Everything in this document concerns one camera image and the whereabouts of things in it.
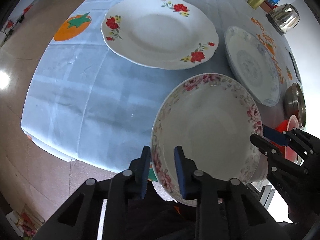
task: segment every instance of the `metal bowl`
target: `metal bowl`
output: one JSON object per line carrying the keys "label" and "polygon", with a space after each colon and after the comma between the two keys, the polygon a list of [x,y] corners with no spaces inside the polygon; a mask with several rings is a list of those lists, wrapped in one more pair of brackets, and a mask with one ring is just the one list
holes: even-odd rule
{"label": "metal bowl", "polygon": [[299,83],[293,83],[285,92],[284,109],[287,118],[294,114],[298,118],[300,128],[306,126],[306,103]]}

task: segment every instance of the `tablecloth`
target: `tablecloth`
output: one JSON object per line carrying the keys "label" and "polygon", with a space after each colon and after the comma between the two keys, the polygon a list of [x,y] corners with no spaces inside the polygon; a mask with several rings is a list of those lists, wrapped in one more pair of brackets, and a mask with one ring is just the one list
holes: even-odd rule
{"label": "tablecloth", "polygon": [[239,26],[274,54],[281,98],[274,107],[261,104],[262,122],[275,127],[284,120],[283,96],[296,82],[290,46],[247,0],[184,0],[214,23],[219,45],[213,57],[187,70],[163,70],[134,64],[108,49],[100,25],[106,12],[122,0],[86,0],[70,17],[87,14],[91,22],[77,36],[52,39],[32,78],[21,127],[41,148],[66,161],[81,160],[120,172],[150,144],[151,129],[163,100],[179,83],[200,73],[234,78],[228,66],[224,32]]}

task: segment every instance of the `tile floor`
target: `tile floor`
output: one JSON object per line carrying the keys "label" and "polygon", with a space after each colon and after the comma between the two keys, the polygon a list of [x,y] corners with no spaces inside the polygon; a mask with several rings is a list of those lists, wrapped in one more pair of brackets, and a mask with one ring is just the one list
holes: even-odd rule
{"label": "tile floor", "polygon": [[36,146],[20,127],[28,87],[56,30],[84,0],[39,0],[0,48],[0,70],[11,83],[0,90],[0,191],[20,212],[27,204],[47,220],[87,178],[114,173],[65,162]]}

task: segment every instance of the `white plate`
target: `white plate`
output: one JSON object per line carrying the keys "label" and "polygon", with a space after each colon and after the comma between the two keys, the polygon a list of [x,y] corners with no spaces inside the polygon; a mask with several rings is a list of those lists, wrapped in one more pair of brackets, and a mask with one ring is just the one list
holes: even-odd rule
{"label": "white plate", "polygon": [[239,27],[228,28],[225,44],[237,80],[259,103],[275,106],[280,98],[280,82],[268,50],[254,35]]}
{"label": "white plate", "polygon": [[234,79],[200,74],[178,85],[165,99],[152,127],[151,160],[164,189],[177,201],[179,193],[173,151],[181,145],[186,158],[213,178],[248,182],[260,153],[250,135],[262,135],[259,111],[246,89]]}
{"label": "white plate", "polygon": [[101,24],[108,47],[147,67],[187,69],[209,60],[218,46],[213,23],[182,0],[123,0]]}

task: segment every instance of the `bowl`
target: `bowl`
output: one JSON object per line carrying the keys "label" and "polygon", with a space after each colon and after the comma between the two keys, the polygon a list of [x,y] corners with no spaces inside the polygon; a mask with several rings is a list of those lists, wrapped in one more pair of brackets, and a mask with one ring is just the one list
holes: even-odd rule
{"label": "bowl", "polygon": [[[282,133],[283,131],[291,131],[293,128],[299,128],[299,126],[300,125],[297,117],[295,115],[291,115],[289,120],[284,120],[281,122],[281,124],[276,127],[276,130]],[[280,146],[273,141],[271,141],[271,143],[279,148],[283,157],[285,157],[287,160],[298,163],[298,155],[289,146]]]}
{"label": "bowl", "polygon": [[[289,118],[289,122],[287,125],[287,131],[291,131],[293,128],[299,128],[300,124],[299,121],[297,119],[297,117],[295,115],[292,115]],[[297,153],[292,150],[289,146],[287,146],[284,150],[284,157],[292,162],[297,163],[298,162],[298,155]]]}
{"label": "bowl", "polygon": [[293,83],[285,92],[284,109],[287,118],[295,115],[299,121],[299,128],[306,126],[306,103],[299,83]]}
{"label": "bowl", "polygon": [[217,73],[196,75],[178,85],[164,100],[152,128],[151,161],[158,181],[175,200],[196,206],[180,195],[174,148],[213,178],[251,182],[259,150],[250,135],[262,136],[258,108],[236,80]]}

